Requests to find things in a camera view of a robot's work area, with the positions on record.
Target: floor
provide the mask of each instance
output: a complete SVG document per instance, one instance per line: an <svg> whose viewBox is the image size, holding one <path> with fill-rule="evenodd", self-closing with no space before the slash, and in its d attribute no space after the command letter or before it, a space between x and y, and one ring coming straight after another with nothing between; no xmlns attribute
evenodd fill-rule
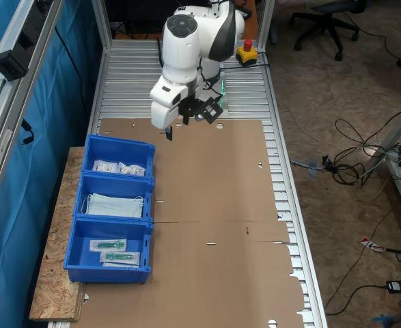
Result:
<svg viewBox="0 0 401 328"><path fill-rule="evenodd" d="M297 18L290 27L288 19L292 12L305 11L310 12L303 5L293 8L279 6L275 18L279 43L269 45L267 51L272 64L275 95L290 110L278 102L288 155L290 159L313 160L321 164L322 156L329 154L332 158L345 149L334 145L356 145L336 131L336 119L348 120L367 137L401 110L401 68L385 51L382 38L364 33L353 42L351 32L338 30L344 45L343 61L334 60L336 48L327 32L325 35L316 34L303 43L301 51L294 51L296 39L312 22ZM347 20L342 14L334 16ZM364 13L351 14L351 17L362 29L386 35L388 47L401 56L399 1L373 0ZM303 133L290 112L304 131L323 142ZM373 142L382 140L393 125L373 138ZM345 124L340 128L354 136ZM345 163L365 163L366 160L366 155L360 151L348 157ZM364 236L370 238L376 224L390 210L372 241L384 247L401 248L401 199L384 167L378 172L380 178L369 179L362 188L340 185L328 172L316 172L314 177L300 167L294 166L292 171L322 300L326 305L343 276L358 259L363 249L360 240ZM389 180L378 197L359 202L375 196L386 178ZM384 285L388 279L401 280L401 262L392 254L365 250L326 312L341 310L356 287ZM354 296L343 314L328 316L328 324L339 328L380 327L370 324L370 319L400 312L400 300L401 295L365 288Z"/></svg>

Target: office chair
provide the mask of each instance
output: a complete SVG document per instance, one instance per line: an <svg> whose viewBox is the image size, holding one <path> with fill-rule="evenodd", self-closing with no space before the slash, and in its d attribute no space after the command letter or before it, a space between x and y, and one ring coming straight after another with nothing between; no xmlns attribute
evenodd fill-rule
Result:
<svg viewBox="0 0 401 328"><path fill-rule="evenodd" d="M328 30L338 48L338 53L335 55L335 60L338 61L342 60L343 45L340 40L340 37L338 36L337 31L335 30L335 27L342 27L344 29L349 29L351 31L354 31L355 33L352 35L353 41L358 40L359 29L352 24L333 18L332 14L336 14L338 12L352 12L353 14L359 14L360 12L364 11L365 3L366 0L337 0L311 8L315 12L319 12L323 15L295 12L289 20L289 24L291 26L293 26L294 19L296 17L309 19L311 21L316 22L316 24L311 29L302 34L299 37L299 39L297 39L296 44L294 45L294 50L296 51L301 50L302 41L304 41L304 39L308 38L314 32L321 30L321 33L323 34L326 30Z"/></svg>

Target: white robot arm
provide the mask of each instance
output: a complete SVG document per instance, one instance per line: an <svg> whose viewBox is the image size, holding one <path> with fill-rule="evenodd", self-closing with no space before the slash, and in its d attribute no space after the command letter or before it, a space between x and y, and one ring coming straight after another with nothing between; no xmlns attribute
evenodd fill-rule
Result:
<svg viewBox="0 0 401 328"><path fill-rule="evenodd" d="M200 86L204 78L219 76L219 62L234 54L243 32L244 19L232 0L176 10L163 32L163 74L150 93L155 127L167 129L179 115L185 124L196 115L211 123L223 112L217 104L221 96L199 99Z"/></svg>

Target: blue wall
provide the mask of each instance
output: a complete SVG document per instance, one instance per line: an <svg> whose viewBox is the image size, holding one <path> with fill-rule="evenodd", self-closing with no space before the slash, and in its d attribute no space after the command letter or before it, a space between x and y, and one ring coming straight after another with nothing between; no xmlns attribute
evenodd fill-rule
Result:
<svg viewBox="0 0 401 328"><path fill-rule="evenodd" d="M0 1L13 8L12 14L17 2ZM7 26L11 16L4 14L1 25ZM66 0L57 28L85 83L90 112L102 53L91 1ZM79 88L79 78L54 33L25 116L35 141L20 145L29 136L20 130L0 188L0 327L29 325L51 203L69 148L83 144L87 130Z"/></svg>

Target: blue bin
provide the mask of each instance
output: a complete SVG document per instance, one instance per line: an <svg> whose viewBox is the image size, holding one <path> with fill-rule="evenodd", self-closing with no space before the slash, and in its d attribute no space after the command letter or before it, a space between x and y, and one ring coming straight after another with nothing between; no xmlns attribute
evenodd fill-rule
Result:
<svg viewBox="0 0 401 328"><path fill-rule="evenodd" d="M149 263L153 224L108 217L87 218L77 215L66 250L64 269L72 282L146 282L152 268ZM141 253L139 268L103 266L100 252L89 251L92 239L126 238L126 251Z"/></svg>
<svg viewBox="0 0 401 328"><path fill-rule="evenodd" d="M136 177L154 180L154 176L152 175L152 166L155 150L155 146L146 142L103 137L100 135L88 135L86 139L82 172L125 176L125 174L92 171L94 161L97 160L114 163L122 162L126 166L139 165L144 167L146 169L144 177Z"/></svg>
<svg viewBox="0 0 401 328"><path fill-rule="evenodd" d="M77 189L76 203L73 216L86 212L86 198L88 195L98 193L107 197L136 198L141 196L144 199L141 218L118 217L122 219L142 220L152 222L152 192L154 182L147 179L133 178L133 176L121 176L121 174L95 174L81 173L79 188Z"/></svg>

